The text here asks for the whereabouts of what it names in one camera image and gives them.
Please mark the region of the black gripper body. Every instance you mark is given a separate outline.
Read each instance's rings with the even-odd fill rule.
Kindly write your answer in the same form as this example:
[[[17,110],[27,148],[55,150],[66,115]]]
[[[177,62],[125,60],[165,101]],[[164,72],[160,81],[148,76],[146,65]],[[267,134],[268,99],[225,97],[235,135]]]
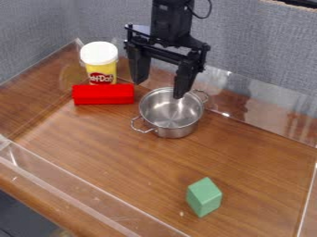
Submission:
[[[152,36],[149,26],[126,24],[126,30],[126,53],[128,47],[132,45],[140,47],[152,59],[156,58],[174,65],[178,65],[184,59],[189,59],[196,63],[199,72],[205,70],[207,56],[211,46],[195,39],[191,35],[185,35],[178,38],[176,42],[170,42]],[[169,51],[168,47],[185,47],[191,48],[192,51],[185,56]]]

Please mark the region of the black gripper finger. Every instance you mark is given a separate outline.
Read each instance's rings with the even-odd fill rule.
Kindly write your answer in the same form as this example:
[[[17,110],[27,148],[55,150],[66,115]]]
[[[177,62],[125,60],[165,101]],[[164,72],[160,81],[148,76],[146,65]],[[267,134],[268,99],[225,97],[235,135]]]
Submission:
[[[192,89],[197,74],[199,69],[195,63],[183,61],[176,72],[174,99],[181,99]]]
[[[128,47],[130,75],[136,84],[144,83],[150,74],[152,57],[140,47]]]

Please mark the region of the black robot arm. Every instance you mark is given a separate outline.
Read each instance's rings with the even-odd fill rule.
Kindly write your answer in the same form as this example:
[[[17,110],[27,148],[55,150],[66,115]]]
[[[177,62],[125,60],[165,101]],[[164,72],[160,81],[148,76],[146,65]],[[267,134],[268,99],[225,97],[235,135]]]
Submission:
[[[149,79],[152,59],[178,66],[174,99],[192,90],[197,74],[205,70],[211,45],[192,37],[195,0],[153,0],[152,25],[126,24],[125,49],[136,84]]]

